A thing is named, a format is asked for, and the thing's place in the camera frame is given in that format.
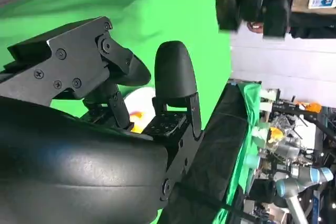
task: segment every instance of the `sticker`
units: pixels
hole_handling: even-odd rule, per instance
[[[336,0],[309,0],[308,8],[335,8]]]

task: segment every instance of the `orange object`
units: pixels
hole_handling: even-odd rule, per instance
[[[320,113],[322,110],[322,106],[316,102],[312,102],[306,106],[306,110],[310,112]]]

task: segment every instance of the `green backdrop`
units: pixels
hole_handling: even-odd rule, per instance
[[[218,32],[215,0],[20,0],[0,9],[0,65],[12,60],[8,46],[98,16],[111,19],[112,38],[130,48],[152,73],[162,42],[185,43],[205,127],[231,72],[229,35]],[[76,116],[86,111],[80,101],[54,101],[52,106]]]

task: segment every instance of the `bolt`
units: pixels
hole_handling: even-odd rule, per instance
[[[75,89],[79,89],[80,86],[82,86],[82,82],[80,79],[78,78],[74,78],[74,80],[72,81],[72,86],[75,88]]]
[[[111,25],[109,23],[105,23],[104,26],[106,31],[111,29]]]
[[[34,77],[35,77],[36,79],[42,79],[43,76],[44,76],[44,73],[43,73],[42,70],[40,70],[40,69],[36,69],[36,70],[34,71]]]
[[[56,57],[58,59],[64,60],[66,58],[66,56],[67,56],[67,53],[65,52],[64,49],[62,49],[62,48],[57,49],[57,51],[56,51]]]
[[[104,39],[102,41],[102,49],[107,53],[109,53],[112,50],[108,39]]]
[[[62,82],[57,80],[57,81],[54,81],[54,88],[55,89],[61,89],[62,88]]]
[[[165,182],[163,183],[163,195],[168,194],[171,189],[172,189],[171,181],[170,179],[166,179]]]

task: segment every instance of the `robotic arm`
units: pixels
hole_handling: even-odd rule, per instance
[[[1,223],[150,223],[188,172],[203,131],[186,47],[159,47],[156,116],[135,134],[117,84],[141,86],[151,75],[111,28],[106,17],[84,20],[9,48],[15,61],[0,73]],[[83,99],[88,112],[75,118],[50,108],[52,99]]]
[[[237,31],[242,20],[264,23],[265,37],[284,38],[293,0],[216,0],[220,30]]]
[[[291,177],[276,182],[277,194],[286,200],[296,224],[308,224],[298,199],[299,193],[308,187],[331,180],[333,180],[333,174],[326,167],[315,169],[299,166],[292,169]]]

